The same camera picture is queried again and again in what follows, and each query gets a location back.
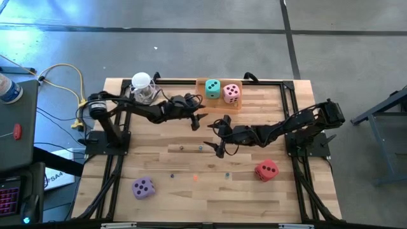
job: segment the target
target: pink dice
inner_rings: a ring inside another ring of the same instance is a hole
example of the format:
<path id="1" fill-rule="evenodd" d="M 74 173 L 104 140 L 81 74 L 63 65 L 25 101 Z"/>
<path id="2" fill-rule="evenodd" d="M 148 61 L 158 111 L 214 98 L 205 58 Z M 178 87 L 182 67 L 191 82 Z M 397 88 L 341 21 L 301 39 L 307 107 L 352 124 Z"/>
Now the pink dice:
<path id="1" fill-rule="evenodd" d="M 225 103 L 234 103 L 240 97 L 239 87 L 235 84 L 229 84 L 223 87 L 223 99 Z"/>

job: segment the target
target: teal dice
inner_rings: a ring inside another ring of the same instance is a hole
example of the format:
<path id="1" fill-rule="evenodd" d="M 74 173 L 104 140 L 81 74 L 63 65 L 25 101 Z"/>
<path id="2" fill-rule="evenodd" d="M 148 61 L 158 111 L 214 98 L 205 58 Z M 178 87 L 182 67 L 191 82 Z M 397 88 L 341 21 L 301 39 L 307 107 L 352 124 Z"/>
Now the teal dice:
<path id="1" fill-rule="evenodd" d="M 205 82 L 205 96 L 207 99 L 218 99 L 221 96 L 221 82 L 219 80 L 207 80 Z"/>

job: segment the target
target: wooden tabletop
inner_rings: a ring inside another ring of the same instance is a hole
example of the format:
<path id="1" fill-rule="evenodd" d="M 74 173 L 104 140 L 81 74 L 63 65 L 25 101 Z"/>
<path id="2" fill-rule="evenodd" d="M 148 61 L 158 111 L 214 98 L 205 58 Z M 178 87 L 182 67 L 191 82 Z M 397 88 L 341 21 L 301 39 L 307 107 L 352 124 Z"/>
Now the wooden tabletop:
<path id="1" fill-rule="evenodd" d="M 121 78 L 108 78 L 104 90 L 120 93 Z M 295 80 L 299 109 L 315 104 L 311 83 Z M 193 85 L 162 85 L 170 97 L 195 93 Z M 231 125 L 272 125 L 284 119 L 279 87 L 244 86 L 242 109 L 232 114 Z M 216 157 L 203 141 L 220 142 L 208 124 L 222 118 L 210 114 L 200 121 L 200 128 L 192 131 L 190 120 L 172 120 L 152 124 L 132 115 L 132 139 L 123 163 L 116 204 L 115 221 L 196 221 L 234 223 L 294 223 L 300 222 L 300 211 L 294 185 L 293 166 L 286 155 L 284 138 L 279 137 L 265 148 L 240 147 L 234 156 Z M 99 123 L 96 130 L 102 130 Z M 227 145 L 234 152 L 234 145 Z M 100 190 L 107 156 L 91 159 L 83 170 L 78 196 L 72 216 L 81 214 Z M 255 166 L 272 159 L 280 173 L 269 182 L 254 176 Z M 321 158 L 310 158 L 314 188 L 329 210 L 341 218 L 331 170 Z M 134 180 L 150 176 L 156 194 L 137 200 L 132 193 Z M 110 191 L 105 202 L 108 210 Z M 308 215 L 311 215 L 305 195 Z"/>

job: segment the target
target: concrete floor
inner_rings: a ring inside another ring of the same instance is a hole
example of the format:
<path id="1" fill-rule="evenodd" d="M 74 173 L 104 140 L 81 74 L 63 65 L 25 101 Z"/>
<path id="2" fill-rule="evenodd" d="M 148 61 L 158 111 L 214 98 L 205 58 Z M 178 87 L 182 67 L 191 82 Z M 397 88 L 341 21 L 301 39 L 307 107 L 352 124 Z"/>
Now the concrete floor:
<path id="1" fill-rule="evenodd" d="M 405 31 L 407 2 L 402 0 L 286 0 L 292 29 Z M 10 0 L 0 22 L 218 29 L 284 29 L 278 0 L 29 1 Z M 162 34 L 113 32 L 0 31 L 1 53 L 27 67 L 44 69 L 65 62 L 81 69 L 89 95 L 102 90 L 107 77 L 131 77 L 160 71 L 163 77 L 293 79 L 286 35 Z M 353 223 L 405 227 L 407 183 L 376 187 L 385 163 L 368 123 L 349 120 L 407 84 L 406 36 L 294 36 L 301 79 L 311 80 L 317 102 L 339 102 L 347 122 L 328 131 L 335 186 L 343 218 Z M 9 66 L 0 60 L 0 66 Z M 15 81 L 28 76 L 11 76 Z M 52 81 L 79 92 L 74 71 L 61 67 Z M 74 117 L 74 97 L 59 89 L 41 89 L 38 106 L 60 118 Z M 36 141 L 80 147 L 48 120 L 37 117 Z M 70 122 L 60 122 L 69 128 Z M 47 193 L 45 221 L 62 220 L 74 186 Z"/>

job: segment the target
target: foam dice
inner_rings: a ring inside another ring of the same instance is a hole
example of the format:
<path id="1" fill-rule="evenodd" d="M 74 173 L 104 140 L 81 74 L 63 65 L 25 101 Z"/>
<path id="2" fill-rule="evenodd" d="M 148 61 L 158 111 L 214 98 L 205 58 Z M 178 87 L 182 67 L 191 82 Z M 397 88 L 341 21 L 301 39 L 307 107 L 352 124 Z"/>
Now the foam dice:
<path id="1" fill-rule="evenodd" d="M 143 177 L 133 182 L 133 194 L 137 200 L 142 200 L 155 193 L 155 188 L 150 177 Z"/>
<path id="2" fill-rule="evenodd" d="M 277 165 L 270 159 L 261 162 L 255 169 L 254 172 L 263 182 L 267 182 L 273 177 L 277 176 L 279 173 L 279 168 Z"/>
<path id="3" fill-rule="evenodd" d="M 240 89 L 235 84 L 229 84 L 223 87 L 223 99 L 225 103 L 236 102 L 240 97 Z"/>
<path id="4" fill-rule="evenodd" d="M 207 80 L 205 82 L 205 96 L 207 99 L 217 99 L 221 96 L 221 82 L 219 80 Z"/>

